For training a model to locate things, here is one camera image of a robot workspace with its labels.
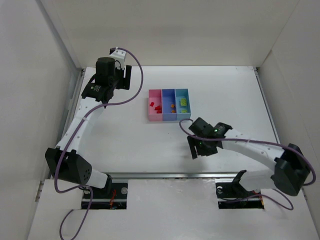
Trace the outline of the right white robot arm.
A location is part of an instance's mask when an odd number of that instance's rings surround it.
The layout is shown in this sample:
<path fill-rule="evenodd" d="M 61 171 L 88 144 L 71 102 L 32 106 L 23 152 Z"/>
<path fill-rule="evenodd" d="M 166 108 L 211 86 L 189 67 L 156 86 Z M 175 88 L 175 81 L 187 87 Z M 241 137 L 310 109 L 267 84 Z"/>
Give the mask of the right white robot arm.
<path fill-rule="evenodd" d="M 200 117 L 188 129 L 192 132 L 187 141 L 193 159 L 217 154 L 222 149 L 241 154 L 267 168 L 252 172 L 240 170 L 232 182 L 222 185 L 224 198 L 245 198 L 260 189 L 276 189 L 297 196 L 311 172 L 300 148 L 294 144 L 280 146 L 250 140 L 228 124 L 219 122 L 212 126 Z"/>

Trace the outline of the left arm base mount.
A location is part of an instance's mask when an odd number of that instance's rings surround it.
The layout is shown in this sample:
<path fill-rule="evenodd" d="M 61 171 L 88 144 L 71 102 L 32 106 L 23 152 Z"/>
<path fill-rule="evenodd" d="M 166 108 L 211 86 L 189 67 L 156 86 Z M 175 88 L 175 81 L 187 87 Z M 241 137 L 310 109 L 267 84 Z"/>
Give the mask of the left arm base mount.
<path fill-rule="evenodd" d="M 112 183 L 108 189 L 92 187 L 90 210 L 126 210 L 128 183 Z"/>

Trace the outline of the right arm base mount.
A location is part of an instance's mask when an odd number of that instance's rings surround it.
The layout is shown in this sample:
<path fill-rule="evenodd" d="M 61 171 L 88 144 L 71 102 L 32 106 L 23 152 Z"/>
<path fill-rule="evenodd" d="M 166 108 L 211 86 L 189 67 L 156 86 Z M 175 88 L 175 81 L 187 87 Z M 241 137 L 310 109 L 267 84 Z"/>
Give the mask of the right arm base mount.
<path fill-rule="evenodd" d="M 247 191 L 240 185 L 241 177 L 246 170 L 240 171 L 231 182 L 218 182 L 215 184 L 218 208 L 231 209 L 264 209 L 261 192 Z"/>

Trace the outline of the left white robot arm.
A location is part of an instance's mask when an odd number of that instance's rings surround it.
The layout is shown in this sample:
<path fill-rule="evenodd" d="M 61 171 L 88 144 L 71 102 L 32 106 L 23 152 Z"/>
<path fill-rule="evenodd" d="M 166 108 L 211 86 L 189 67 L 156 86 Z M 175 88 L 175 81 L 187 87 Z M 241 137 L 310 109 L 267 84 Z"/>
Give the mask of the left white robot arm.
<path fill-rule="evenodd" d="M 84 159 L 86 138 L 90 135 L 114 90 L 130 88 L 131 70 L 125 69 L 125 55 L 100 57 L 95 74 L 86 84 L 74 118 L 56 147 L 48 148 L 45 159 L 55 181 L 63 180 L 79 186 L 92 187 L 108 195 L 112 178 L 95 170 Z"/>

